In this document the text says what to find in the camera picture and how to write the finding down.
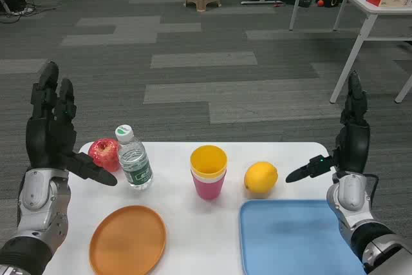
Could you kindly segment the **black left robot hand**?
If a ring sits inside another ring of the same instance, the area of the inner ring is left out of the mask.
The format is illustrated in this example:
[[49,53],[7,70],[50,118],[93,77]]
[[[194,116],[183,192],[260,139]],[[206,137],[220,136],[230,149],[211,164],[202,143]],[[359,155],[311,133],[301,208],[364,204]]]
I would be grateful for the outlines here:
[[30,103],[32,116],[26,125],[26,150],[32,168],[67,170],[83,179],[115,186],[117,179],[97,166],[85,153],[75,153],[77,132],[72,120],[77,106],[73,84],[69,79],[58,83],[59,67],[49,61],[39,81],[33,84]]

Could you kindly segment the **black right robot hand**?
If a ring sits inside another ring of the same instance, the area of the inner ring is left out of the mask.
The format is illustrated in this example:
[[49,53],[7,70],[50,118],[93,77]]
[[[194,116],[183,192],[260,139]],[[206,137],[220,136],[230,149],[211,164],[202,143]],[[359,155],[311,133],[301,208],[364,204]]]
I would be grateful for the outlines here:
[[286,182],[297,182],[308,176],[315,178],[331,171],[331,168],[335,168],[340,176],[349,172],[362,174],[370,148],[370,125],[364,118],[367,110],[366,92],[358,73],[353,71],[348,79],[348,94],[340,119],[342,128],[336,136],[333,154],[311,158],[307,165],[291,172]]

